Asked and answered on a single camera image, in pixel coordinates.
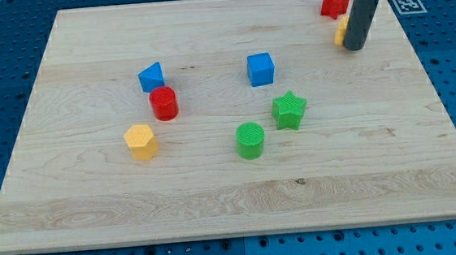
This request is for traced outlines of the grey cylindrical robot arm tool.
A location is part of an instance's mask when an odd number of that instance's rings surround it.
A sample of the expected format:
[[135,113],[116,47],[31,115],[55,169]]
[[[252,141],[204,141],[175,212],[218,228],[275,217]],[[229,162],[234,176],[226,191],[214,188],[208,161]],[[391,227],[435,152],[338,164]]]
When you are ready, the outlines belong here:
[[367,40],[379,0],[353,0],[343,46],[347,50],[361,50]]

